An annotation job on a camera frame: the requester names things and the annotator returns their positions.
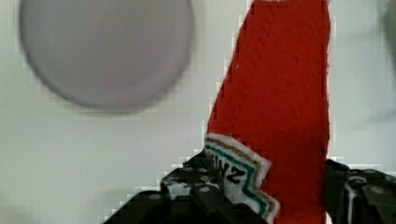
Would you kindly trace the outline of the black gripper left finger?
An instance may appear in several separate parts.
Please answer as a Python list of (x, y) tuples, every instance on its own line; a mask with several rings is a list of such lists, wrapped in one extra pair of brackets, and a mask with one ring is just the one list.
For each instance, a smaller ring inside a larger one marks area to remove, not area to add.
[(203, 153), (165, 176), (160, 189), (137, 193), (104, 224), (268, 224), (246, 203), (233, 203)]

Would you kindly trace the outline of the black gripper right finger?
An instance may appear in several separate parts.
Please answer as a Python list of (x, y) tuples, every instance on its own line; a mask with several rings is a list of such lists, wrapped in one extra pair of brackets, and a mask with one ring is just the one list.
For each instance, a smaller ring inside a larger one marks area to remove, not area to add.
[(332, 224), (396, 224), (395, 177), (326, 160), (323, 206)]

